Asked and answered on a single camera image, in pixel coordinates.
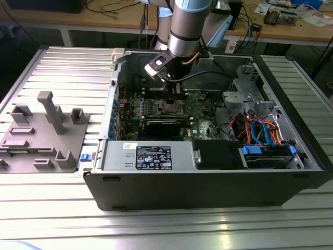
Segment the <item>motherboard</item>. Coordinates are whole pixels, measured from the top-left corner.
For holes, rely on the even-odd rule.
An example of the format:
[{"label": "motherboard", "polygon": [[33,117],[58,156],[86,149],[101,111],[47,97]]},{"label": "motherboard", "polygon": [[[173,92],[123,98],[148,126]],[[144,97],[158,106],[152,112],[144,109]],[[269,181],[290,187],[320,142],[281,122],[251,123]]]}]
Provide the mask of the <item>motherboard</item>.
[{"label": "motherboard", "polygon": [[168,104],[133,93],[120,101],[122,140],[192,141],[220,139],[214,122],[216,99],[207,92],[188,92]]}]

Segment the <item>power supply label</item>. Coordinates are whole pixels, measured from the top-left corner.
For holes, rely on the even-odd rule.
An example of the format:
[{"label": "power supply label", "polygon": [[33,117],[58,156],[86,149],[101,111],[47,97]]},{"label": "power supply label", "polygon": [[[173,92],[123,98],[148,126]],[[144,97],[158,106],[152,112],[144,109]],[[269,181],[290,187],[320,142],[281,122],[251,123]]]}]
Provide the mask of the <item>power supply label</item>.
[{"label": "power supply label", "polygon": [[136,169],[171,170],[170,147],[136,147]]}]

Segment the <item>blue latch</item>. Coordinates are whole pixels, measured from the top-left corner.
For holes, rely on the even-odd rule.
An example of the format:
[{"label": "blue latch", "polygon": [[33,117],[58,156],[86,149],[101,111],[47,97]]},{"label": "blue latch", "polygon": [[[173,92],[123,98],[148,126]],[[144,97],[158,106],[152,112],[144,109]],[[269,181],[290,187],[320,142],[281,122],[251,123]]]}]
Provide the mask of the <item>blue latch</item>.
[{"label": "blue latch", "polygon": [[81,162],[88,162],[88,161],[92,161],[92,155],[89,154],[82,154],[80,157],[80,161]]},{"label": "blue latch", "polygon": [[261,155],[262,151],[259,146],[245,145],[241,148],[244,155]]},{"label": "blue latch", "polygon": [[292,155],[296,155],[297,151],[296,151],[296,148],[294,146],[290,146],[289,149],[290,149]]}]

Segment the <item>blue cable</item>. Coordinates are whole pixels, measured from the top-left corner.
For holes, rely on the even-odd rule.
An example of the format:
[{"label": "blue cable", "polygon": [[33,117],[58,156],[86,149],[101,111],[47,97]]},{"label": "blue cable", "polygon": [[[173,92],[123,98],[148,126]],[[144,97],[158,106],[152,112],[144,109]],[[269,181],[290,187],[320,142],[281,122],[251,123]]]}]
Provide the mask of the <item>blue cable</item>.
[{"label": "blue cable", "polygon": [[246,23],[246,25],[248,26],[248,29],[249,29],[249,40],[248,40],[248,43],[245,46],[245,49],[248,49],[249,48],[248,46],[250,45],[250,42],[251,42],[252,31],[251,31],[249,23],[246,22],[245,20],[243,20],[243,22]]},{"label": "blue cable", "polygon": [[266,141],[269,145],[271,146],[275,146],[274,142],[272,141],[272,139],[270,138],[269,134],[268,134],[268,129],[266,127],[266,124],[265,122],[261,121],[261,120],[255,120],[252,125],[251,125],[251,135],[253,137],[253,139],[258,142],[260,144],[260,146],[264,146],[264,144],[259,141],[256,137],[255,137],[255,134],[254,134],[254,126],[258,123],[258,122],[261,122],[262,123],[262,126],[263,126],[263,129],[264,129],[264,133],[265,133],[265,138],[266,138]]}]

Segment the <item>circuit board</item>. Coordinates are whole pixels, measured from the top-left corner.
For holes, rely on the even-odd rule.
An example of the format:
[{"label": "circuit board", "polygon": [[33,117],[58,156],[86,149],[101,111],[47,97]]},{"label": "circuit board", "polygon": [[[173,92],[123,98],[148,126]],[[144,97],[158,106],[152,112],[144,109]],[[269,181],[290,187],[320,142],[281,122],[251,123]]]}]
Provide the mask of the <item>circuit board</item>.
[{"label": "circuit board", "polygon": [[[200,92],[189,92],[186,100],[175,101],[175,113],[172,118],[163,113],[163,101],[145,99],[134,93],[123,101],[121,111],[122,140],[168,140],[191,141],[193,139],[220,139],[219,130],[213,119],[216,100],[199,99]],[[145,132],[149,121],[162,119],[181,124],[179,135],[172,137],[150,137]]]}]

